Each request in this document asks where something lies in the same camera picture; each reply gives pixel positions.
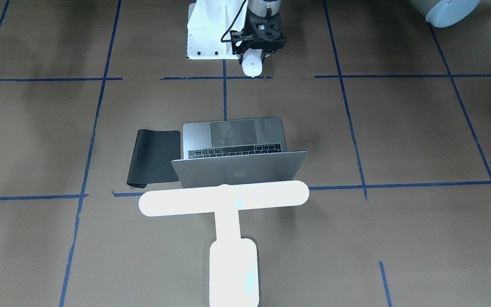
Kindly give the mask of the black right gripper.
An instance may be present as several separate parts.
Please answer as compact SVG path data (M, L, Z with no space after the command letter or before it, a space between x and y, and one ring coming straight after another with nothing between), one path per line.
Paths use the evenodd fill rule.
M231 31L232 54L243 55L249 49L262 50L264 55L274 54L286 43L282 27L278 12L266 17L257 16L248 10L243 31Z

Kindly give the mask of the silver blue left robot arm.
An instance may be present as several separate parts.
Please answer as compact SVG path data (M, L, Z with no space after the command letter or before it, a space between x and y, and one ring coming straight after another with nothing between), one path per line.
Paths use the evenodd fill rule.
M479 0L410 0L427 23L444 28L454 25L470 15L479 5Z

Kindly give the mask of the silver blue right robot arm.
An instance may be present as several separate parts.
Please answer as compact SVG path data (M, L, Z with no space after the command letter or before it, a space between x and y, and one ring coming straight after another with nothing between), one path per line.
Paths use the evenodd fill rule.
M248 0L244 26L231 31L232 54L242 57L246 51L261 50L274 54L286 43L279 9L280 0Z

